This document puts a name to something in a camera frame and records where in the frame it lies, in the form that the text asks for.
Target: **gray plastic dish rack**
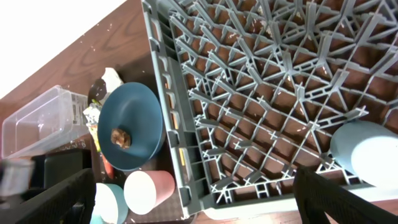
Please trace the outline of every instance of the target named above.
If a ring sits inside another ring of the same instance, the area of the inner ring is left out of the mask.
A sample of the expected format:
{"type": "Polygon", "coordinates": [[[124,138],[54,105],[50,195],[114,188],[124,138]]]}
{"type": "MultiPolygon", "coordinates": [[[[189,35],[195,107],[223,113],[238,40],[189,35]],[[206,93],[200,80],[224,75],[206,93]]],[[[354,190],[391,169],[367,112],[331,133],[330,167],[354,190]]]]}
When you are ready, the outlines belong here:
{"type": "Polygon", "coordinates": [[[397,1],[142,6],[186,216],[294,209],[298,165],[330,179],[339,173],[340,185],[367,200],[398,196],[342,169],[328,148],[334,131],[353,119],[398,130],[391,121],[398,108],[397,1]]]}

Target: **orange item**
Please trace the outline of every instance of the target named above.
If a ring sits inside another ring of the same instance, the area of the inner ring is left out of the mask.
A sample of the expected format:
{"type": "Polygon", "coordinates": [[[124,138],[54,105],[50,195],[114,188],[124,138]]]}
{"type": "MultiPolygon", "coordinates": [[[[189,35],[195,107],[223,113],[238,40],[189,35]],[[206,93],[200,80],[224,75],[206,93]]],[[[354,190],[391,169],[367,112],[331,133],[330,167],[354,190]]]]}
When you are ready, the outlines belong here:
{"type": "Polygon", "coordinates": [[[110,179],[113,179],[113,177],[114,177],[113,166],[106,160],[104,155],[102,155],[102,160],[104,162],[106,174],[108,175],[108,177],[110,179]]]}

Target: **wooden countertop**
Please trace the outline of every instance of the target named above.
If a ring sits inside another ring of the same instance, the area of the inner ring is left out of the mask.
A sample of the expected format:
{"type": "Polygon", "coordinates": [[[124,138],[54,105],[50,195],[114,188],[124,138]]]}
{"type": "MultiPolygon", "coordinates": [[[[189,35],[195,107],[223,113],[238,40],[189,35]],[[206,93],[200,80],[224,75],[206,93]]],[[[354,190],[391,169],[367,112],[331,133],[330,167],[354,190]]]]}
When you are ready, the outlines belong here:
{"type": "MultiPolygon", "coordinates": [[[[125,82],[139,80],[145,83],[148,77],[154,75],[141,1],[126,1],[1,99],[0,122],[55,85],[87,95],[95,79],[103,75],[105,67],[115,68],[125,82]]],[[[375,204],[398,215],[398,200],[375,204]]],[[[267,220],[266,223],[301,222],[298,212],[259,215],[250,222],[253,220],[267,220]]],[[[201,213],[197,223],[238,221],[213,221],[201,213]]]]}

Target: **light blue bowl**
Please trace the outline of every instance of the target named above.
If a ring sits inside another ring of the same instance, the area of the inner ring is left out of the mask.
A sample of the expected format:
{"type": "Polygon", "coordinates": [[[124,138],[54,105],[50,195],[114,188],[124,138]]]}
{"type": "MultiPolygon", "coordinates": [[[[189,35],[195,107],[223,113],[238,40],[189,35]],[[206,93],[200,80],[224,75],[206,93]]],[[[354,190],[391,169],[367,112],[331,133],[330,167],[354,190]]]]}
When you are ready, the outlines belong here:
{"type": "Polygon", "coordinates": [[[162,109],[155,94],[141,83],[126,83],[105,101],[98,121],[101,151],[112,166],[131,171],[144,165],[163,145],[165,131],[162,109]],[[122,149],[111,142],[112,129],[131,137],[131,146],[122,149]]]}

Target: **pink cup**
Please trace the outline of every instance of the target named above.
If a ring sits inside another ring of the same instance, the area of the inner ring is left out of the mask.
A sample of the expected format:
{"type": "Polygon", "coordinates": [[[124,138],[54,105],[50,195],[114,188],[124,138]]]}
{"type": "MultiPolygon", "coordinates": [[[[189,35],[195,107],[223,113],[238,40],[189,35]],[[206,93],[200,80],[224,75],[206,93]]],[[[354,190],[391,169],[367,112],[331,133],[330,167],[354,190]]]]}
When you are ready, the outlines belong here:
{"type": "Polygon", "coordinates": [[[166,171],[135,171],[124,183],[124,199],[131,211],[145,215],[168,199],[175,183],[166,171]]]}

